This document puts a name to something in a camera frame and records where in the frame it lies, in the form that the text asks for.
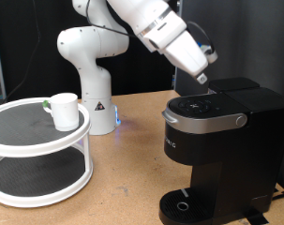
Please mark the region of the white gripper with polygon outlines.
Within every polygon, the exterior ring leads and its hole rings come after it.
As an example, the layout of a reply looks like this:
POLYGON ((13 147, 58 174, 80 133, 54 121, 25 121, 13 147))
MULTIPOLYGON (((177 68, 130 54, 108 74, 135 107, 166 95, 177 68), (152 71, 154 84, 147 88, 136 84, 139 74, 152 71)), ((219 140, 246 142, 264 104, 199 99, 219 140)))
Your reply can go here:
POLYGON ((208 61, 182 20, 161 22, 147 32, 143 40, 153 51, 163 54, 174 66, 193 77, 199 75, 196 78, 199 84, 207 82, 202 71, 208 66, 208 61))

